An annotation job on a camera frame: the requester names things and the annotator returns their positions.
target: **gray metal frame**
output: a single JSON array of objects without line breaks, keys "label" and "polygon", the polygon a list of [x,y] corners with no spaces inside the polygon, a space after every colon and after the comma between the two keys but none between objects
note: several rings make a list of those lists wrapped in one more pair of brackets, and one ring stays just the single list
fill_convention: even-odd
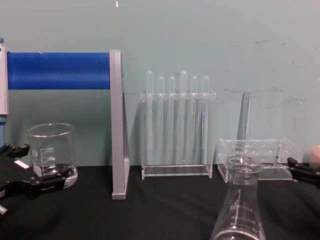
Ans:
[{"label": "gray metal frame", "polygon": [[113,200],[127,196],[130,170],[129,142],[124,95],[124,74],[120,50],[110,51],[110,98],[112,135]]}]

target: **blue foam roll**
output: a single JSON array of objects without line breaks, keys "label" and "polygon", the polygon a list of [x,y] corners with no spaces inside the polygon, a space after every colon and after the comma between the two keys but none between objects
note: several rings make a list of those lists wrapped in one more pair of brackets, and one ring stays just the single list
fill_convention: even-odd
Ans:
[{"label": "blue foam roll", "polygon": [[9,52],[9,90],[109,90],[109,53]]}]

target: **black table surface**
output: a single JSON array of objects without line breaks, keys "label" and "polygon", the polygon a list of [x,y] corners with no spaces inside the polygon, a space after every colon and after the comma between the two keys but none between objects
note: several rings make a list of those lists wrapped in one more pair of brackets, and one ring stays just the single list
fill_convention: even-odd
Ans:
[{"label": "black table surface", "polygon": [[[132,166],[126,200],[112,200],[111,167],[79,167],[77,182],[37,199],[2,200],[0,240],[208,240],[227,192],[217,172],[149,177]],[[320,190],[294,181],[259,181],[267,240],[319,240]]]}]

